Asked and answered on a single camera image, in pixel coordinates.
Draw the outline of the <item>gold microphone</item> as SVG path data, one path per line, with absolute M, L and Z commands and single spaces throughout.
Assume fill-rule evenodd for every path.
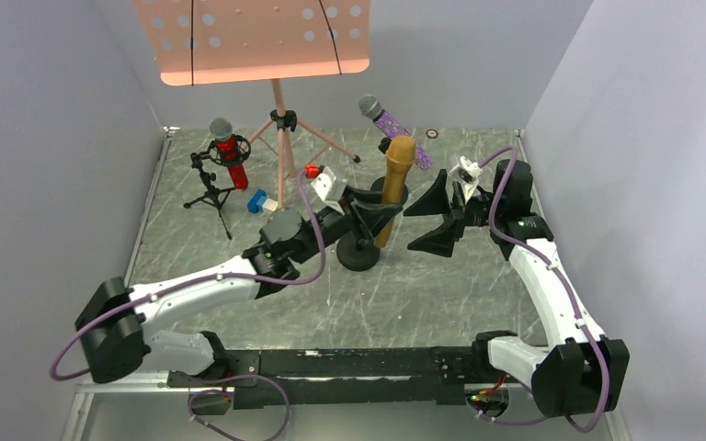
M 397 205 L 404 193 L 406 177 L 416 161 L 416 142 L 407 135 L 392 138 L 385 152 L 386 173 L 381 204 Z

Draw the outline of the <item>purple glitter microphone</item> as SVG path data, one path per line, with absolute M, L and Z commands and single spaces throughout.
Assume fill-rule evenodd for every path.
M 369 119 L 384 135 L 384 138 L 392 140 L 397 136 L 411 137 L 411 133 L 389 113 L 372 94 L 365 94 L 358 103 L 360 114 Z M 429 170 L 433 165 L 431 156 L 416 144 L 416 165 L 421 170 Z

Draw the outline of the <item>black tripod shock-mount stand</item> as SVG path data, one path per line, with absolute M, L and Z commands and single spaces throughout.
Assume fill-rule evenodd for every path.
M 247 139 L 245 137 L 241 136 L 240 148 L 242 150 L 245 149 L 245 140 L 247 140 Z M 249 154 L 244 157 L 245 161 L 248 160 L 251 155 L 251 143 L 249 140 L 247 140 L 247 141 L 249 142 L 250 146 L 249 146 Z M 231 234 L 231 231 L 230 231 L 228 225 L 226 224 L 225 218 L 223 217 L 223 207 L 224 207 L 225 203 L 227 202 L 231 193 L 234 192 L 235 190 L 239 190 L 239 189 L 236 189 L 233 186 L 233 183 L 231 183 L 228 187 L 217 187 L 215 184 L 215 182 L 217 180 L 217 174 L 215 172 L 211 172 L 211 171 L 205 169 L 205 164 L 210 163 L 210 164 L 218 165 L 219 167 L 223 167 L 227 171 L 227 169 L 219 162 L 218 152 L 214 149 L 214 141 L 210 142 L 206 151 L 192 153 L 190 155 L 190 161 L 191 161 L 191 168 L 198 172 L 199 179 L 201 181 L 201 184 L 204 186 L 205 191 L 201 196 L 194 198 L 190 201 L 184 202 L 183 208 L 190 209 L 199 203 L 203 203 L 203 204 L 206 204 L 208 206 L 215 208 L 217 215 L 218 215 L 220 221 L 222 222 L 222 226 L 224 228 L 226 237 L 229 240 L 232 240 L 233 236 Z

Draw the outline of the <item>red glitter microphone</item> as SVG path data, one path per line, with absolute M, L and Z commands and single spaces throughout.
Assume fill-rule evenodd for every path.
M 240 148 L 241 136 L 233 132 L 232 123 L 223 118 L 215 118 L 210 123 L 210 133 L 214 139 L 214 149 L 218 152 L 219 162 L 227 169 L 233 186 L 245 190 L 249 180 L 243 166 L 244 157 L 249 154 L 249 142 L 245 140 L 245 149 Z

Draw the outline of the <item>black round-base mic stand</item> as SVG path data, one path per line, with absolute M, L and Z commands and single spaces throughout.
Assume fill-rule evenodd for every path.
M 381 153 L 386 154 L 390 144 L 391 144 L 391 139 L 388 137 L 384 137 L 381 139 L 380 144 L 378 145 L 378 150 Z M 384 175 L 376 178 L 372 182 L 372 184 L 370 185 L 370 191 L 382 191 L 383 187 L 384 187 L 384 183 L 385 183 L 385 176 Z M 407 185 L 403 185 L 400 203 L 402 205 L 404 205 L 406 203 L 406 201 L 408 200 L 408 198 L 409 198 L 409 188 L 407 187 Z

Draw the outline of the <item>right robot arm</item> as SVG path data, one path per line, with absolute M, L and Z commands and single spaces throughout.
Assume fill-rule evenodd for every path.
M 524 342 L 510 331 L 476 335 L 473 366 L 499 372 L 527 386 L 547 418 L 616 409 L 630 360 L 621 339 L 610 339 L 591 317 L 564 271 L 546 220 L 532 209 L 533 176 L 521 161 L 500 161 L 491 190 L 478 184 L 476 163 L 442 169 L 407 217 L 439 215 L 442 223 L 408 248 L 450 257 L 471 227 L 487 227 L 504 259 L 526 287 L 543 325 L 545 347 Z

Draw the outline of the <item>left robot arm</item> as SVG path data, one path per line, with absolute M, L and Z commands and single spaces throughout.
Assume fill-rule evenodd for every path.
M 87 363 L 84 373 L 98 384 L 139 369 L 174 370 L 202 379 L 220 378 L 226 365 L 216 334 L 178 334 L 170 326 L 222 305 L 258 300 L 287 286 L 309 284 L 296 266 L 348 233 L 378 235 L 402 211 L 381 204 L 379 194 L 346 187 L 342 209 L 326 206 L 304 218 L 299 211 L 273 212 L 259 240 L 229 260 L 182 277 L 127 286 L 122 277 L 102 282 L 74 322 Z

